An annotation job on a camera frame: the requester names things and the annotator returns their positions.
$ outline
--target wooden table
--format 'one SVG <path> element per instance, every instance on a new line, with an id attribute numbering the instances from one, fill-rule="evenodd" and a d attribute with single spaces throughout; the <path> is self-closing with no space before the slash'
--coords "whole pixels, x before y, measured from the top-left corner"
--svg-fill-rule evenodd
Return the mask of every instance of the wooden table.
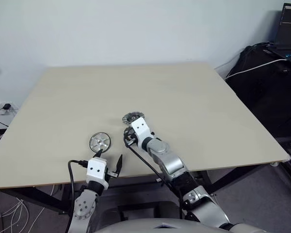
<path id="1" fill-rule="evenodd" d="M 290 159 L 206 63 L 54 67 L 0 141 L 0 188 L 68 183 L 67 162 L 90 159 L 89 140 L 97 132 L 111 137 L 102 156 L 110 170 L 123 154 L 120 176 L 152 174 L 123 143 L 122 117 L 133 111 L 145 114 L 190 170 Z M 73 171 L 75 181 L 85 180 L 84 168 L 73 165 Z"/>

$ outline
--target black table leg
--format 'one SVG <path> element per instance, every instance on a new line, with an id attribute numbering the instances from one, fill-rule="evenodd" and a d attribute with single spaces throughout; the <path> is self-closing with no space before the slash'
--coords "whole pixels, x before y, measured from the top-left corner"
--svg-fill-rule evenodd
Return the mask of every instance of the black table leg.
<path id="1" fill-rule="evenodd" d="M 43 206 L 60 214 L 67 214 L 71 205 L 69 200 L 58 200 L 34 187 L 6 188 L 0 189 L 0 192 Z"/>
<path id="2" fill-rule="evenodd" d="M 262 165 L 251 165 L 251 166 L 240 166 L 233 169 L 231 172 L 226 174 L 224 177 L 217 180 L 215 183 L 211 185 L 205 186 L 205 190 L 212 194 L 223 187 L 227 187 L 254 172 L 258 168 L 264 166 Z"/>

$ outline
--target gray floor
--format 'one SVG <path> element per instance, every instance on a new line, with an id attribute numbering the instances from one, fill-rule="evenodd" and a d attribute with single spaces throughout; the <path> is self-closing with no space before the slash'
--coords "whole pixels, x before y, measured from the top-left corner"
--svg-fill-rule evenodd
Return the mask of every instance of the gray floor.
<path id="1" fill-rule="evenodd" d="M 212 170 L 209 171 L 209 175 L 211 180 L 215 181 L 227 172 L 227 169 Z M 144 182 L 149 179 L 153 180 L 154 176 L 113 180 L 110 186 Z M 51 188 L 51 186 L 45 186 L 40 189 L 49 193 Z M 60 198 L 60 196 L 61 191 L 57 191 L 55 197 Z M 216 198 L 232 223 L 244 222 L 274 233 L 291 233 L 291 181 L 280 167 L 267 165 L 240 182 L 218 191 Z M 171 200 L 177 203 L 177 198 L 169 190 L 157 185 L 143 185 L 142 189 L 140 186 L 111 188 L 100 199 L 99 212 L 102 213 L 118 205 L 159 200 Z M 16 203 L 15 198 L 0 193 L 0 213 L 9 209 L 14 203 Z M 28 232 L 33 220 L 42 209 L 31 203 L 26 202 L 26 205 L 30 217 L 23 232 Z M 151 217 L 150 215 L 149 211 L 128 213 L 130 219 Z M 8 227 L 10 221 L 10 217 L 4 217 L 4 227 Z M 17 226 L 13 227 L 13 232 L 18 232 L 25 221 L 26 214 L 24 213 Z M 67 216 L 45 209 L 31 232 L 62 233 L 67 221 Z"/>

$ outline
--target wall socket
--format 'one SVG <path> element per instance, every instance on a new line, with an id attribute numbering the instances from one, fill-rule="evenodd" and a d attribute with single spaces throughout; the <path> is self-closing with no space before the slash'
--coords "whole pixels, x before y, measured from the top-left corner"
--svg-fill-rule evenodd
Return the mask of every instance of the wall socket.
<path id="1" fill-rule="evenodd" d="M 6 103 L 9 103 L 11 105 L 11 108 L 9 110 L 1 109 Z M 0 109 L 1 109 L 0 115 L 4 115 L 4 114 L 9 114 L 10 112 L 14 110 L 18 110 L 18 107 L 13 102 L 5 101 L 5 102 L 0 102 Z"/>

